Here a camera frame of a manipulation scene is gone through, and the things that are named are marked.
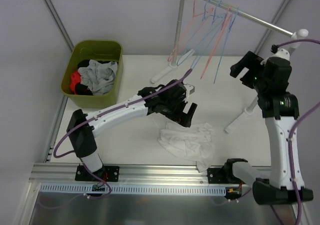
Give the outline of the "white garment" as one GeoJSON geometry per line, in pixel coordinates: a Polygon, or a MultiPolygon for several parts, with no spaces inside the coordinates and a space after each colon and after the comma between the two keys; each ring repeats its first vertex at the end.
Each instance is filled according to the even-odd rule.
{"type": "Polygon", "coordinates": [[[213,163],[214,128],[208,123],[183,127],[168,122],[159,132],[158,143],[178,159],[195,162],[197,170],[206,171],[213,163]]]}

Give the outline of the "pink wire hanger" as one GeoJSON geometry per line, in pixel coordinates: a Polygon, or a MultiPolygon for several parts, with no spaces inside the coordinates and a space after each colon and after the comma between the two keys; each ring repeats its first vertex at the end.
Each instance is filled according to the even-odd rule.
{"type": "Polygon", "coordinates": [[[178,54],[180,52],[182,52],[186,46],[188,45],[188,43],[190,42],[190,40],[192,39],[191,37],[186,40],[186,35],[188,34],[189,30],[192,28],[192,26],[194,25],[194,22],[196,20],[197,17],[202,16],[202,22],[199,25],[199,28],[195,31],[195,33],[198,32],[198,30],[203,26],[205,20],[212,15],[214,8],[210,8],[210,9],[204,9],[203,12],[201,13],[196,13],[196,0],[193,0],[193,7],[192,7],[192,17],[190,19],[190,21],[188,22],[186,28],[183,30],[182,34],[180,34],[179,39],[177,40],[176,44],[174,45],[174,48],[171,52],[171,54],[169,55],[169,57],[167,58],[168,62],[174,62],[174,59],[177,58],[178,54]]]}
{"type": "Polygon", "coordinates": [[[211,62],[211,59],[212,59],[214,53],[216,52],[216,49],[217,49],[217,47],[218,47],[218,45],[219,45],[219,43],[220,43],[220,40],[221,40],[221,38],[222,38],[222,36],[223,36],[223,34],[224,34],[224,32],[225,32],[225,29],[226,29],[226,27],[227,27],[227,25],[228,25],[228,23],[229,23],[229,21],[230,21],[230,19],[231,19],[231,17],[232,17],[232,15],[230,14],[230,9],[231,9],[231,6],[229,5],[228,8],[227,8],[227,10],[226,10],[226,16],[225,16],[225,19],[224,19],[224,21],[223,21],[223,23],[222,23],[222,26],[221,26],[221,29],[220,29],[220,31],[219,31],[218,37],[217,37],[217,39],[215,40],[215,44],[214,44],[214,46],[213,46],[213,49],[212,49],[212,51],[211,51],[211,53],[210,53],[210,55],[209,55],[209,58],[208,58],[208,60],[207,60],[207,63],[206,63],[206,65],[205,65],[205,67],[204,67],[204,70],[203,70],[203,72],[202,72],[202,74],[201,74],[201,77],[200,77],[201,79],[204,77],[204,75],[205,75],[205,73],[206,73],[206,70],[207,70],[207,68],[208,68],[208,66],[209,66],[209,64],[210,64],[210,62],[211,62]]]}

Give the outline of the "light blue wire hanger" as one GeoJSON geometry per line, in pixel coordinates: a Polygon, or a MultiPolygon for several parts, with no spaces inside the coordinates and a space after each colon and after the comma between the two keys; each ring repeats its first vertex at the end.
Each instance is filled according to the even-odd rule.
{"type": "MultiPolygon", "coordinates": [[[[197,7],[197,1],[196,0],[196,13],[202,13],[204,11],[204,5],[205,2],[207,0],[203,1],[203,8],[197,7]]],[[[206,9],[209,10],[210,8],[214,8],[215,5],[210,4],[210,2],[207,4],[206,9]]],[[[192,14],[193,14],[193,2],[192,2],[192,10],[191,10],[191,17],[192,18],[192,14]]],[[[180,11],[180,15],[177,21],[177,35],[178,37],[175,39],[174,45],[177,43],[180,34],[182,34],[183,30],[187,27],[187,25],[185,26],[185,28],[182,28],[182,16],[183,16],[183,8],[181,8],[180,11]]],[[[188,43],[188,45],[185,47],[185,49],[180,52],[177,56],[176,59],[173,60],[173,62],[171,62],[173,65],[175,65],[176,67],[179,67],[180,65],[182,65],[183,63],[185,63],[188,59],[191,59],[193,56],[197,56],[197,49],[195,48],[195,46],[198,44],[198,42],[205,36],[205,34],[207,33],[207,31],[209,30],[209,27],[211,26],[211,20],[207,21],[202,27],[201,29],[195,34],[194,32],[198,29],[199,25],[202,22],[202,16],[199,16],[195,19],[192,28],[189,30],[188,34],[185,36],[186,40],[188,40],[189,38],[191,38],[190,42],[188,43]]]]}

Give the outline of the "grey tank top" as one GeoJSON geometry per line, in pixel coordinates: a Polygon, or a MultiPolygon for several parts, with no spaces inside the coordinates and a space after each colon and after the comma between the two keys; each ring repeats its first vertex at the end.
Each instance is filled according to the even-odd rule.
{"type": "Polygon", "coordinates": [[[77,65],[80,84],[93,96],[102,96],[111,91],[117,71],[117,61],[87,59],[77,65]]]}

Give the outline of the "black tank top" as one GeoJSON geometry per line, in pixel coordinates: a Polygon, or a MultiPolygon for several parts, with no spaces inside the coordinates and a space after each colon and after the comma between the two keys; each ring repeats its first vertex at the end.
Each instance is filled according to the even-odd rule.
{"type": "Polygon", "coordinates": [[[86,90],[80,83],[78,83],[75,86],[75,91],[77,95],[88,95],[88,96],[93,96],[92,94],[90,94],[90,92],[88,90],[86,90]]]}

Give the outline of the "red tank top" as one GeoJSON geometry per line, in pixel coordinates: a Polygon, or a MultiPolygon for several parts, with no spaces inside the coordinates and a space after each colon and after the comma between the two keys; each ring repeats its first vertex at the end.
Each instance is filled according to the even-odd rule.
{"type": "Polygon", "coordinates": [[[76,70],[70,75],[69,88],[73,94],[77,94],[76,85],[80,82],[81,82],[81,75],[79,74],[78,70],[76,70]]]}

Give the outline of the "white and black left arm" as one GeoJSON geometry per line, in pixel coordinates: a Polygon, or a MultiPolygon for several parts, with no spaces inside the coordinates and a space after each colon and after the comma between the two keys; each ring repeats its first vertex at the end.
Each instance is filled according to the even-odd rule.
{"type": "Polygon", "coordinates": [[[81,109],[74,111],[66,131],[75,155],[87,168],[87,176],[98,181],[106,175],[96,144],[96,137],[106,129],[151,114],[161,114],[189,128],[197,104],[192,103],[187,112],[184,109],[194,91],[193,85],[173,79],[166,85],[144,87],[128,100],[102,110],[91,113],[84,113],[81,109]]]}

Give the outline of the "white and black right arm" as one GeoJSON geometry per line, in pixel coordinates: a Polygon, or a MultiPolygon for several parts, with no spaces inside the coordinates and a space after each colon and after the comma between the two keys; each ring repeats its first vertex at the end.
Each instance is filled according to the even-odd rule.
{"type": "Polygon", "coordinates": [[[305,187],[302,178],[296,141],[299,103],[295,95],[287,92],[292,72],[290,54],[279,49],[267,59],[248,51],[232,65],[230,76],[248,71],[240,79],[243,85],[256,90],[257,96],[224,130],[233,132],[241,122],[251,117],[255,106],[262,111],[270,145],[270,176],[262,178],[259,171],[245,159],[228,159],[223,178],[228,183],[241,180],[252,188],[259,205],[290,205],[309,202],[314,198],[311,189],[305,187]]]}

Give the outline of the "silver and white clothes rack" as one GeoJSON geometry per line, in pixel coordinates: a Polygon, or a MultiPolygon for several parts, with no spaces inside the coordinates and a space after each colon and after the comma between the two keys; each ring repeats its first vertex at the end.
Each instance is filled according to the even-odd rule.
{"type": "MultiPolygon", "coordinates": [[[[236,17],[242,17],[242,18],[247,19],[251,22],[254,22],[256,24],[264,26],[266,28],[266,31],[258,44],[256,52],[258,52],[259,49],[262,48],[262,45],[265,44],[267,39],[271,36],[271,32],[278,32],[280,34],[286,35],[286,36],[290,37],[290,39],[292,41],[294,41],[293,45],[291,45],[291,47],[288,49],[288,51],[291,54],[301,44],[297,40],[306,39],[309,35],[309,31],[307,29],[299,29],[295,32],[290,32],[290,31],[285,30],[285,29],[276,25],[276,22],[280,19],[280,16],[284,13],[285,9],[289,6],[289,3],[292,0],[283,0],[282,1],[280,7],[278,8],[276,14],[274,15],[274,17],[272,19],[272,22],[267,22],[267,21],[262,20],[258,17],[250,15],[242,10],[239,10],[239,8],[231,6],[231,5],[224,3],[222,1],[218,1],[218,0],[203,0],[203,1],[208,2],[208,3],[216,6],[217,8],[221,8],[226,11],[229,11],[229,12],[235,14],[236,17]]],[[[186,30],[184,32],[181,32],[184,6],[185,6],[185,0],[180,0],[179,1],[179,8],[178,8],[177,23],[176,23],[175,38],[174,38],[174,46],[173,46],[173,57],[168,58],[168,60],[167,60],[168,66],[164,70],[162,70],[160,73],[158,73],[157,75],[153,76],[150,79],[150,82],[152,84],[155,84],[156,82],[160,81],[163,77],[165,77],[169,73],[176,70],[180,65],[179,61],[177,60],[179,41],[187,33],[187,31],[190,27],[190,25],[188,25],[186,30]]]]}

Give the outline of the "olive green plastic basket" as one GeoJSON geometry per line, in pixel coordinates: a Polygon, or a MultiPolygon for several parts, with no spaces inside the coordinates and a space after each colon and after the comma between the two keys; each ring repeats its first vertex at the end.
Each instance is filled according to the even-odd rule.
{"type": "Polygon", "coordinates": [[[114,40],[83,40],[75,45],[63,79],[60,84],[62,93],[69,97],[78,107],[86,109],[104,109],[117,103],[124,71],[123,47],[114,40]],[[78,95],[70,89],[71,74],[78,69],[84,60],[117,62],[118,69],[115,82],[110,92],[104,95],[78,95]]]}

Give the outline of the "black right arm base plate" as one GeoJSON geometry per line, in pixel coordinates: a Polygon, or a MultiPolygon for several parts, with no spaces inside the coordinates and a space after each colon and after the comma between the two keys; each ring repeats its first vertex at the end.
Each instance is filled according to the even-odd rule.
{"type": "Polygon", "coordinates": [[[231,168],[208,168],[207,180],[209,184],[240,184],[241,180],[233,175],[231,168]]]}

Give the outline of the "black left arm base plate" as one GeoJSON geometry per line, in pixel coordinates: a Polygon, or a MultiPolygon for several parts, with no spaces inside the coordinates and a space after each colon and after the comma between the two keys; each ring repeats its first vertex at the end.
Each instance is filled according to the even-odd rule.
{"type": "MultiPolygon", "coordinates": [[[[118,182],[120,167],[113,165],[103,165],[103,167],[96,172],[92,172],[96,177],[106,182],[118,182]]],[[[90,175],[85,169],[84,165],[78,165],[75,173],[75,181],[80,182],[98,182],[99,180],[90,175]]]]}

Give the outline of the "aluminium frame rail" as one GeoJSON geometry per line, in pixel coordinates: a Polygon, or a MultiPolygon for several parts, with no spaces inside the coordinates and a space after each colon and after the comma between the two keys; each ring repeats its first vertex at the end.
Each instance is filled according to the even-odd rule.
{"type": "MultiPolygon", "coordinates": [[[[35,163],[30,182],[72,183],[78,163],[35,163]]],[[[194,165],[120,164],[118,184],[200,186],[208,184],[206,172],[194,165]]]]}

